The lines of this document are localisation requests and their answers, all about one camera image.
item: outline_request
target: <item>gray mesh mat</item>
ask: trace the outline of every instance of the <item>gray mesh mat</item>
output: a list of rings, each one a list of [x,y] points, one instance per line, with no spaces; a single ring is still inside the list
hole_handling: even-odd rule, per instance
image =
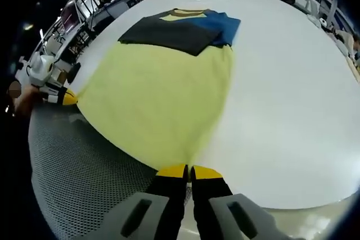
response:
[[[29,148],[35,196],[59,239],[97,229],[104,213],[145,191],[156,174],[101,136],[76,106],[35,108]]]

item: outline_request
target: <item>round white table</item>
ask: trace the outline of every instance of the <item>round white table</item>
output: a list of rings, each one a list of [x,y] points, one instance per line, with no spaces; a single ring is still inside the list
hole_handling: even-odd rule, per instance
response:
[[[333,41],[279,0],[144,0],[79,58],[79,92],[133,24],[173,8],[241,20],[223,115],[194,163],[217,170],[233,193],[263,207],[301,209],[353,194],[360,179],[360,86]]]

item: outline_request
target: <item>floor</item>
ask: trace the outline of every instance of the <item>floor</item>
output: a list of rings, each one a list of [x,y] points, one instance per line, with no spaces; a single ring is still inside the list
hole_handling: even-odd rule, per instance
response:
[[[354,196],[331,205],[303,210],[267,210],[275,218],[280,231],[294,238],[306,240],[326,239],[349,208]],[[179,230],[178,240],[200,240],[193,215],[192,198],[185,207],[185,214]]]

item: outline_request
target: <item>yellow cloth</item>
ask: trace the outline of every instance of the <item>yellow cloth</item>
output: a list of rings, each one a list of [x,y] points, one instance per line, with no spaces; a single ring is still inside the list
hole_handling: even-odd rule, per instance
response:
[[[222,113],[232,65],[229,46],[199,56],[116,43],[79,94],[78,107],[111,143],[161,169],[189,164]]]
[[[177,20],[181,20],[181,19],[189,19],[189,18],[205,18],[206,15],[205,14],[199,14],[199,15],[193,15],[193,16],[186,16],[186,17],[179,17],[179,16],[174,16],[174,15],[166,15],[165,17],[162,17],[160,19],[164,20],[164,21],[177,21]]]

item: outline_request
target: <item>cable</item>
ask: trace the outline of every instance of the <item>cable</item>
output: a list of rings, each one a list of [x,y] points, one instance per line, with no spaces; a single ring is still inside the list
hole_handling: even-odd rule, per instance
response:
[[[60,58],[58,60],[55,60],[55,62],[53,64],[58,63],[59,61],[60,61]]]
[[[75,98],[75,96],[73,94],[71,94],[70,92],[68,92],[67,90],[65,91],[66,94],[69,94],[70,96],[72,96],[73,98]]]
[[[30,77],[29,72],[28,72],[28,68],[29,68],[29,67],[30,67],[30,65],[27,65],[26,68],[25,68],[26,74],[28,75],[28,77]]]

